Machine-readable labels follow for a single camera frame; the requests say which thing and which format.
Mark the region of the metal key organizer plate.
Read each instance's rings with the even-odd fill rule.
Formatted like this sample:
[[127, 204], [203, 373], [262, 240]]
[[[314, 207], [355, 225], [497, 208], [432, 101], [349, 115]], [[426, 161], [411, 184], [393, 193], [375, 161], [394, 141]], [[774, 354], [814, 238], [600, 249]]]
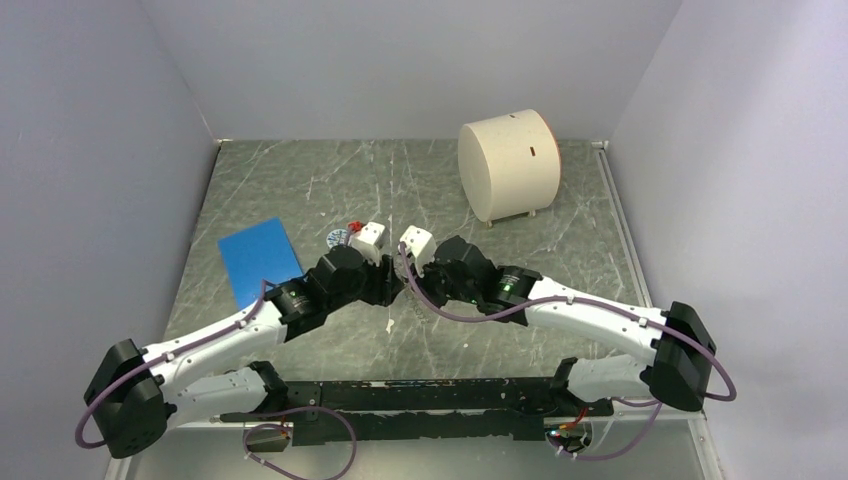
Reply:
[[429, 314], [425, 311], [421, 302], [417, 300], [413, 294], [406, 292], [404, 294], [404, 299], [406, 302], [406, 309], [411, 312], [417, 321], [424, 324], [430, 319]]

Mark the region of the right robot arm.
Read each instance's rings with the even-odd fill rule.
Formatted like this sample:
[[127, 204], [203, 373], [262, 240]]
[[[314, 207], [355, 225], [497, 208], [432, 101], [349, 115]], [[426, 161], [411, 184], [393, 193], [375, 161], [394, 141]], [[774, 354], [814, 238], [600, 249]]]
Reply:
[[620, 351], [563, 362], [549, 390], [561, 414], [615, 397], [652, 397], [697, 412], [719, 397], [708, 390], [710, 375], [726, 371], [712, 336], [686, 303], [662, 309], [598, 297], [534, 270], [497, 267], [459, 236], [438, 243], [416, 227], [403, 234], [398, 251], [415, 296], [444, 318], [561, 329]]

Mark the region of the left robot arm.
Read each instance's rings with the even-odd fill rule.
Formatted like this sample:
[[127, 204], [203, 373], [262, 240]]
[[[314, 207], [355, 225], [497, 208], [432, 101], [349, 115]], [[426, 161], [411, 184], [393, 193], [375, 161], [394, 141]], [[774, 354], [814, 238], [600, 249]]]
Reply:
[[226, 375], [220, 369], [323, 326], [351, 303], [389, 306], [403, 288], [391, 256], [371, 263], [353, 247], [336, 246], [300, 277], [263, 281], [248, 308], [211, 325], [146, 347], [120, 341], [107, 350], [83, 394], [86, 410], [75, 441], [84, 449], [106, 447], [122, 459], [179, 425], [217, 414], [275, 419], [285, 409], [287, 386], [269, 363]]

